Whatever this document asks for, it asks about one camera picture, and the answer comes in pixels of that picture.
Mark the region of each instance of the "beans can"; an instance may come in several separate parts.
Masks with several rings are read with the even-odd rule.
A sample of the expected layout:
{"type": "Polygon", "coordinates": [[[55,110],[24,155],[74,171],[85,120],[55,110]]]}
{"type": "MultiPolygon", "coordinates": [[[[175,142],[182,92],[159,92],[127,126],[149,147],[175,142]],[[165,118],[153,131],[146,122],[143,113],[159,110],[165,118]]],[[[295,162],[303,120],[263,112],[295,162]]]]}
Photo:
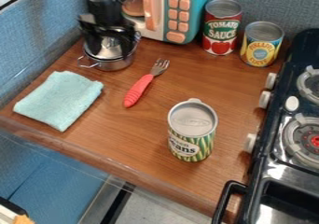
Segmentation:
{"type": "Polygon", "coordinates": [[[218,123],[216,112],[199,99],[175,105],[168,114],[168,145],[182,161],[202,161],[213,150],[218,123]]]}
{"type": "Polygon", "coordinates": [[[205,6],[202,47],[214,55],[234,51],[242,20],[242,7],[233,0],[212,0],[205,6]]]}
{"type": "Polygon", "coordinates": [[[244,31],[241,49],[242,60],[252,66],[266,67],[277,58],[284,38],[284,31],[268,21],[255,21],[244,31]]]}

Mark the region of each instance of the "teal cloth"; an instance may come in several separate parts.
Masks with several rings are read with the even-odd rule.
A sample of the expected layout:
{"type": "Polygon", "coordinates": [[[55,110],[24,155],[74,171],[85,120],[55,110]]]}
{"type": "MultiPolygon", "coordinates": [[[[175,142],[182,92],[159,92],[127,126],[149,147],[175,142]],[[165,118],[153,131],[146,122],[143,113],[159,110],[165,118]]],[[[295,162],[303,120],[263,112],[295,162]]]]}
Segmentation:
{"type": "Polygon", "coordinates": [[[64,132],[101,94],[103,83],[69,71],[53,72],[13,111],[64,132]]]}

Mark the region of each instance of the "toy stove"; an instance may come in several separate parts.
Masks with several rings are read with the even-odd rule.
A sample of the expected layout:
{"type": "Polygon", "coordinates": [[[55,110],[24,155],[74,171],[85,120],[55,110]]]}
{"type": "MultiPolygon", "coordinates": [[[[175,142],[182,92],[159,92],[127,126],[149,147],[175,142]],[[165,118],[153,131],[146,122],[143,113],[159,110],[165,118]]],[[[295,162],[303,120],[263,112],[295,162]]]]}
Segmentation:
{"type": "Polygon", "coordinates": [[[244,147],[252,153],[249,184],[226,184],[212,223],[221,223],[234,193],[243,196],[236,223],[319,223],[319,29],[295,37],[266,89],[263,127],[244,147]]]}

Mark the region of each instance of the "wooden countertop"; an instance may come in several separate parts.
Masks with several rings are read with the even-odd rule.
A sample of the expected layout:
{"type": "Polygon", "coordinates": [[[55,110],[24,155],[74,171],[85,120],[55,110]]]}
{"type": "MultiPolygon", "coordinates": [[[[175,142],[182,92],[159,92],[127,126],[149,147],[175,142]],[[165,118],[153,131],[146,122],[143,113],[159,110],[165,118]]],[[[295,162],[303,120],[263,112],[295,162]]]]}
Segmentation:
{"type": "Polygon", "coordinates": [[[264,111],[257,108],[259,94],[267,74],[278,71],[283,58],[271,67],[255,68],[244,64],[238,52],[213,56],[197,43],[176,46],[146,38],[133,65],[121,71],[78,68],[76,59],[81,55],[78,41],[0,112],[1,126],[206,215],[214,212],[228,180],[244,182],[249,155],[243,152],[243,143],[263,119],[264,111]],[[169,69],[136,106],[124,108],[125,93],[158,57],[171,61],[169,69]],[[106,87],[65,133],[12,112],[13,105],[48,75],[64,70],[102,81],[106,87]],[[191,97],[210,105],[219,116],[213,154],[196,163],[178,160],[167,148],[167,114],[191,97]]]}

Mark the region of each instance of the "orange fork handle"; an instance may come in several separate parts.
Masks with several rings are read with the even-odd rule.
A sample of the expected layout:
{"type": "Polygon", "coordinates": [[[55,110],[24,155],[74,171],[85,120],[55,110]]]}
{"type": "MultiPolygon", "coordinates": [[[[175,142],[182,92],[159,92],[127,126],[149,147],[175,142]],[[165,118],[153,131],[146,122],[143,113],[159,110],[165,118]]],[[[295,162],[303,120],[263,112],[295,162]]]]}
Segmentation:
{"type": "Polygon", "coordinates": [[[140,99],[144,90],[148,84],[153,80],[154,76],[151,74],[141,77],[136,83],[130,88],[124,98],[124,106],[129,108],[140,99]]]}

